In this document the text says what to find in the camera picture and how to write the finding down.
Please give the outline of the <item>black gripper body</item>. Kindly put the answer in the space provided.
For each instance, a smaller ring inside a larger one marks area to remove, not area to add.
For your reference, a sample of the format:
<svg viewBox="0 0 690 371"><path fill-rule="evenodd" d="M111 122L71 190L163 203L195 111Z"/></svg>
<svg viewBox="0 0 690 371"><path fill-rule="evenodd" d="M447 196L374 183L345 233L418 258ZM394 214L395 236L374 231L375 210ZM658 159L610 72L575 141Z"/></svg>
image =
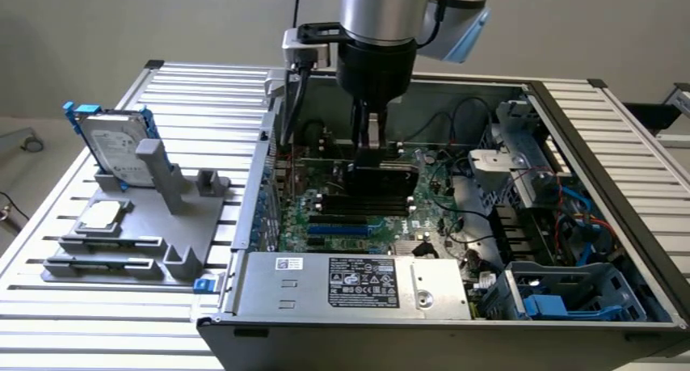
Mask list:
<svg viewBox="0 0 690 371"><path fill-rule="evenodd" d="M378 46L357 40L338 46L337 79L343 90L367 105L386 105L409 88L417 41Z"/></svg>

